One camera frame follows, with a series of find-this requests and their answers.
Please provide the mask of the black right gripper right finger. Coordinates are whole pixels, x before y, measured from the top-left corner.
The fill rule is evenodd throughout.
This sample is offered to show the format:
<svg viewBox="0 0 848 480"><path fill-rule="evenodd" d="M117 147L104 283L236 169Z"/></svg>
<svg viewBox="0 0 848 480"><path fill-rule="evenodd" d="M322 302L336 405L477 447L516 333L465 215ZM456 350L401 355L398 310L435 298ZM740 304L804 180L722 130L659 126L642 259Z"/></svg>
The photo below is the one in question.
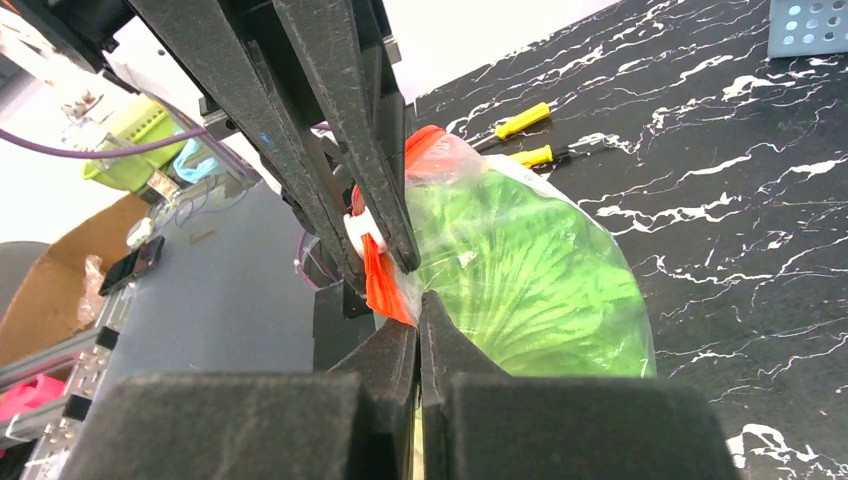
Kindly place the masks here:
<svg viewBox="0 0 848 480"><path fill-rule="evenodd" d="M693 388L654 378L515 377L453 325L435 292L419 320L429 479L735 479Z"/></svg>

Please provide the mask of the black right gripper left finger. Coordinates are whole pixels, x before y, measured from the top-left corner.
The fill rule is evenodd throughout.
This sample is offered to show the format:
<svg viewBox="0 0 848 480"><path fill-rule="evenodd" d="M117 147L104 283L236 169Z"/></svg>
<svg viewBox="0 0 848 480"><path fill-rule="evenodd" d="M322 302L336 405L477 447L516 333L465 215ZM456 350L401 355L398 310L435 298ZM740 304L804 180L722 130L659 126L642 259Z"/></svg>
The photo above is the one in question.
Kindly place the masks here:
<svg viewBox="0 0 848 480"><path fill-rule="evenodd" d="M64 479L408 479L418 332L386 322L325 373L149 373L84 422Z"/></svg>

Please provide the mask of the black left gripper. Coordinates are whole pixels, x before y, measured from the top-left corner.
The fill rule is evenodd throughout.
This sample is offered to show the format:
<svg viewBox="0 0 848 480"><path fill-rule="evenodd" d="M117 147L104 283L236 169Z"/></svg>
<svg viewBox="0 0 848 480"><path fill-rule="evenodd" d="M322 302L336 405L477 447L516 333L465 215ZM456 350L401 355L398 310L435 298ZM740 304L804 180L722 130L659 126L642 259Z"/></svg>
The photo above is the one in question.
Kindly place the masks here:
<svg viewBox="0 0 848 480"><path fill-rule="evenodd" d="M105 70L121 28L149 28L190 80L257 148L358 294L363 262L310 127L327 122L386 249L421 262L404 198L405 100L379 1L17 1L13 10L71 61Z"/></svg>

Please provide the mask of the green lettuce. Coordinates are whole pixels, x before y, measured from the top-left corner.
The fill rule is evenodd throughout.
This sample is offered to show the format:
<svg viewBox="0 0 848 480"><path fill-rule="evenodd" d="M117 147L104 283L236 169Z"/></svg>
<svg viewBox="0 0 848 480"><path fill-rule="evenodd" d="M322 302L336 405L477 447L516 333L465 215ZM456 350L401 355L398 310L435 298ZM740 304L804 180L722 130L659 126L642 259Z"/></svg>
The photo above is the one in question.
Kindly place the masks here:
<svg viewBox="0 0 848 480"><path fill-rule="evenodd" d="M515 376L652 377L642 293L580 208L489 170L407 192L417 277L455 327Z"/></svg>

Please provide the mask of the clear zip bag orange zipper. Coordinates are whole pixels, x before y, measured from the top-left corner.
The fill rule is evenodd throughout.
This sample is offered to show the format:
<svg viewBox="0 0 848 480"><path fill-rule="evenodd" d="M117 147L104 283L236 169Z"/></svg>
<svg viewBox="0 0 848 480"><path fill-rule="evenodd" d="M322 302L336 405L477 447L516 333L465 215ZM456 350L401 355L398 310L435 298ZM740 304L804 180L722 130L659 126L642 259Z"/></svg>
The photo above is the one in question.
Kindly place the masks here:
<svg viewBox="0 0 848 480"><path fill-rule="evenodd" d="M546 179L428 125L405 143L405 201L421 258L404 273L359 190L347 222L367 305L416 325L424 293L516 376L652 377L642 293L613 236Z"/></svg>

